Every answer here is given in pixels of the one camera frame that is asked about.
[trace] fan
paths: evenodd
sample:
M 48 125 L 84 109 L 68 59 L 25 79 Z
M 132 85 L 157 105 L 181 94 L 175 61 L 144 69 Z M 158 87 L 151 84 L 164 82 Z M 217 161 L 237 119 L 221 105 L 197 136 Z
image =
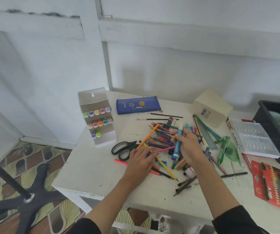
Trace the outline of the fan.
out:
M 29 233 L 36 214 L 42 206 L 66 199 L 59 191 L 49 192 L 45 189 L 44 185 L 48 168 L 48 163 L 39 165 L 32 186 L 28 189 L 24 189 L 0 166 L 0 177 L 20 194 L 20 196 L 16 198 L 0 201 L 0 212 L 12 209 L 17 209 L 19 211 L 20 221 L 16 232 L 17 234 Z

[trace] black plastic crate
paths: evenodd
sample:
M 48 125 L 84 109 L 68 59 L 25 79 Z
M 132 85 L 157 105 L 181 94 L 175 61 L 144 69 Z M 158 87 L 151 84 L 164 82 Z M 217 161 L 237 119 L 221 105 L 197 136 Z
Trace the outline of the black plastic crate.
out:
M 260 108 L 253 120 L 262 125 L 280 153 L 280 126 L 269 112 L 274 111 L 280 113 L 280 103 L 265 100 L 260 100 L 258 103 Z

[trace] open cardboard box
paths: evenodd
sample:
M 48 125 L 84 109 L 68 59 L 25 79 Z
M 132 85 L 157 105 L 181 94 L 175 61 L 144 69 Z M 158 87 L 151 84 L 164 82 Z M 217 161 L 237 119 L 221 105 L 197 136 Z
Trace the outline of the open cardboard box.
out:
M 98 88 L 93 90 L 86 90 L 78 92 L 78 100 L 80 103 L 80 109 L 82 114 L 87 113 L 89 111 L 94 110 L 100 110 L 101 108 L 110 107 L 111 111 L 106 112 L 104 114 L 89 116 L 87 118 L 84 118 L 86 124 L 91 124 L 93 121 L 101 119 L 101 118 L 108 118 L 112 116 L 112 107 L 108 101 L 108 98 L 106 96 L 105 88 Z M 107 125 L 98 126 L 101 130 L 101 136 L 96 137 L 93 139 L 95 142 L 96 147 L 101 147 L 107 144 L 111 144 L 117 141 L 116 134 L 115 134 L 115 128 L 114 128 L 114 121 L 112 123 L 108 123 Z M 93 130 L 97 128 L 89 129 L 89 132 L 92 133 Z

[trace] forearm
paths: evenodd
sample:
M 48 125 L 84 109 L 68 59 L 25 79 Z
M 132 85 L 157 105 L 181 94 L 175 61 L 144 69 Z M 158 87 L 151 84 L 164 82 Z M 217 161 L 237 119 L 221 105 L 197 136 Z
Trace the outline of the forearm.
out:
M 115 188 L 86 215 L 86 218 L 91 219 L 102 234 L 107 234 L 132 190 L 131 185 L 120 180 Z
M 239 202 L 205 156 L 200 156 L 193 169 L 213 218 L 239 205 Z

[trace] green ruler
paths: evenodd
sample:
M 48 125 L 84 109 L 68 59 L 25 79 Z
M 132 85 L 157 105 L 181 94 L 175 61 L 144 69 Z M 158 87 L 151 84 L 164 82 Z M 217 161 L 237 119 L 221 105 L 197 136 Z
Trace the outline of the green ruler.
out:
M 200 119 L 196 118 L 197 124 L 200 128 L 200 132 L 202 133 L 203 137 L 205 138 L 209 148 L 211 150 L 215 150 L 218 149 L 217 145 L 215 144 L 215 142 L 212 140 L 212 138 L 210 137 L 208 130 L 205 129 L 205 127 L 203 126 L 203 123 L 200 122 Z

